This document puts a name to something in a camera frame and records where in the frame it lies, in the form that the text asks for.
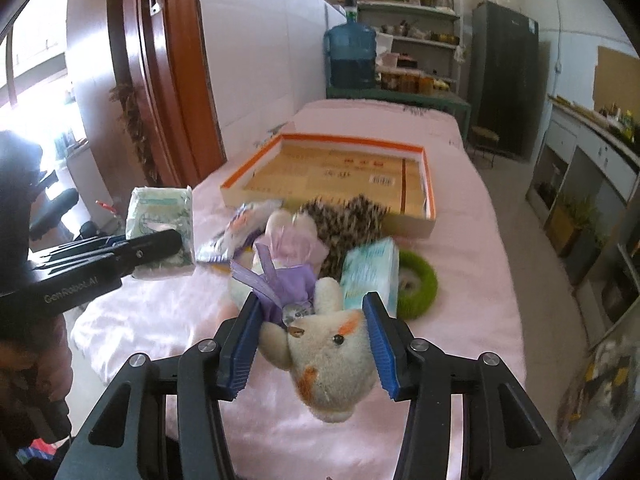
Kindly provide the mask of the person's left hand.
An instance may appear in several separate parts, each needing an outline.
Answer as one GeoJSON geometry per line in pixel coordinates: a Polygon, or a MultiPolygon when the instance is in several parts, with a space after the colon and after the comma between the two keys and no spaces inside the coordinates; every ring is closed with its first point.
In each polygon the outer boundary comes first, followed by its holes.
{"type": "Polygon", "coordinates": [[[10,383],[14,376],[35,367],[36,391],[50,401],[63,401],[73,383],[72,352],[68,346],[67,328],[63,315],[50,318],[38,328],[37,335],[44,336],[43,347],[32,350],[24,344],[10,340],[1,341],[1,407],[13,403],[10,383]]]}

